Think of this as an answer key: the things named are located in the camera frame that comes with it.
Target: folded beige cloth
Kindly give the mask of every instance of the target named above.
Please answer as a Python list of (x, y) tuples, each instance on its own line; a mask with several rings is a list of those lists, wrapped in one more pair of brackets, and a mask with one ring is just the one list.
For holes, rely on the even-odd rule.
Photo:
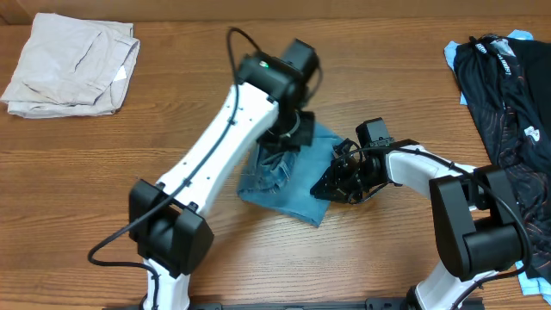
[(111, 115), (122, 105), (139, 50), (133, 24), (36, 15), (0, 100), (26, 118)]

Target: black cable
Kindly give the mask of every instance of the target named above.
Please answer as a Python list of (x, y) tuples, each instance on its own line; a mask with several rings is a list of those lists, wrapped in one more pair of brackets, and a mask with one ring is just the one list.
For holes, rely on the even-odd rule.
[(144, 295), (144, 297), (141, 298), (141, 301), (139, 301), (138, 309), (143, 310), (144, 309), (144, 302), (147, 299), (147, 294)]
[(132, 223), (124, 226), (117, 232), (113, 233), (109, 237), (105, 238), (102, 242), (94, 246), (89, 252), (88, 252), (88, 261), (91, 262), (94, 265), (98, 266), (106, 266), (106, 267), (135, 267), (135, 268), (141, 268), (144, 270), (148, 270), (153, 274), (152, 279), (155, 281), (155, 288), (153, 289), (153, 307), (152, 310), (158, 309), (157, 304), (157, 298), (158, 298), (158, 288), (159, 288), (159, 282), (158, 282), (158, 272), (153, 269), (153, 267), (148, 266), (144, 263), (135, 263), (135, 262), (105, 262), (100, 261), (94, 258), (94, 254), (98, 252), (100, 249), (102, 249), (105, 245), (108, 245), (109, 243), (113, 242), (115, 239), (119, 238), (123, 234), (129, 232), (130, 230), (134, 229), (137, 225), (140, 225), (145, 220), (152, 217), (156, 212), (161, 210), (162, 208), (168, 206), (170, 202), (178, 195), (182, 189), (184, 189), (186, 186), (188, 186), (191, 183), (191, 179), (199, 172), (201, 167), (207, 162), (207, 160), (213, 155), (214, 151), (216, 151), (216, 148), (220, 145), (224, 137), (226, 136), (227, 132), (230, 130), (230, 128), (233, 125), (233, 120), (235, 118), (235, 114), (237, 114), (238, 111), (238, 103), (239, 103), (239, 85), (238, 85), (238, 75), (237, 75), (237, 67), (235, 65), (235, 59), (233, 58), (233, 50), (232, 50), (232, 34), (234, 32), (237, 32), (241, 35), (243, 35), (259, 52), (260, 47), (258, 44), (243, 30), (239, 28), (229, 28), (226, 33), (226, 47), (227, 47), (227, 53), (230, 59), (230, 65), (232, 67), (232, 75), (233, 75), (233, 83), (235, 86), (235, 103), (233, 105), (233, 111), (232, 116), (227, 122), (226, 128), (224, 128), (224, 131), (220, 135), (220, 137), (216, 140), (213, 147), (208, 151), (208, 153), (205, 155), (205, 157), (199, 162), (199, 164), (189, 173), (188, 177), (183, 179), (182, 183), (174, 190), (170, 195), (168, 195), (164, 200), (162, 200), (157, 206), (151, 208), (149, 211), (147, 211), (145, 214), (140, 216), (138, 219), (133, 221)]
[(319, 63), (319, 59), (318, 59), (318, 82), (316, 83), (316, 86), (313, 87), (313, 90), (310, 92), (310, 94), (306, 96), (304, 102), (309, 102), (310, 99), (312, 99), (312, 97), (316, 95), (316, 93), (318, 92), (319, 86), (321, 85), (321, 82), (323, 82), (323, 80), (324, 80), (324, 72), (321, 70), (321, 64)]
[(377, 186), (375, 189), (368, 192), (368, 194), (365, 197), (363, 197), (362, 199), (360, 199), (359, 201), (352, 202), (352, 196), (354, 195), (354, 193), (352, 193), (348, 196), (348, 203), (351, 204), (351, 205), (364, 203), (364, 202), (368, 201), (369, 199), (373, 198), (373, 196), (375, 196), (375, 194), (377, 194), (381, 189), (383, 189), (387, 185), (388, 185), (388, 183), (383, 183), (383, 184)]
[[(357, 150), (361, 149), (361, 147), (360, 147), (355, 141), (350, 140), (349, 142), (350, 142), (353, 146), (355, 146)], [(361, 164), (362, 162), (363, 162), (363, 153), (360, 152), (360, 161), (359, 161), (359, 163)]]
[(463, 176), (468, 177), (473, 183), (481, 187), (489, 196), (491, 196), (496, 202), (498, 202), (498, 205), (501, 206), (505, 212), (515, 221), (515, 224), (517, 226), (517, 230), (520, 233), (521, 240), (523, 243), (523, 267), (521, 269), (511, 271), (511, 272), (505, 272), (500, 273), (495, 276), (489, 276), (484, 279), (480, 279), (478, 281), (475, 281), (473, 285), (471, 285), (467, 290), (465, 290), (458, 298), (457, 300), (452, 304), (452, 307), (450, 310), (456, 310), (456, 308), (471, 294), (476, 288), (480, 288), (482, 284), (494, 280), (500, 280), (505, 279), (513, 276), (518, 276), (522, 274), (524, 271), (528, 269), (528, 267), (532, 264), (532, 247), (530, 244), (528, 233), (526, 232), (526, 229), (524, 228), (524, 225), (520, 219), (518, 219), (517, 215), (512, 211), (512, 209), (507, 205), (503, 199), (501, 199), (493, 190), (491, 190), (489, 187), (487, 187), (483, 182), (478, 180), (473, 176), (472, 173), (463, 170), (462, 168), (456, 166), (453, 162), (449, 162), (446, 159), (439, 158), (437, 155), (428, 153), (428, 152), (421, 152), (419, 149), (417, 150), (411, 150), (406, 149), (403, 147), (399, 148), (392, 148), (389, 146), (374, 146), (374, 147), (363, 147), (361, 149), (357, 149), (351, 152), (347, 152), (346, 154), (340, 156), (337, 158), (333, 164), (335, 164), (337, 161), (344, 160), (347, 156), (352, 155), (357, 152), (363, 152), (363, 151), (398, 151), (398, 152), (406, 152), (410, 154), (420, 155), (429, 159), (434, 160), (435, 162), (442, 164), (444, 166), (448, 166), (451, 170), (460, 172)]

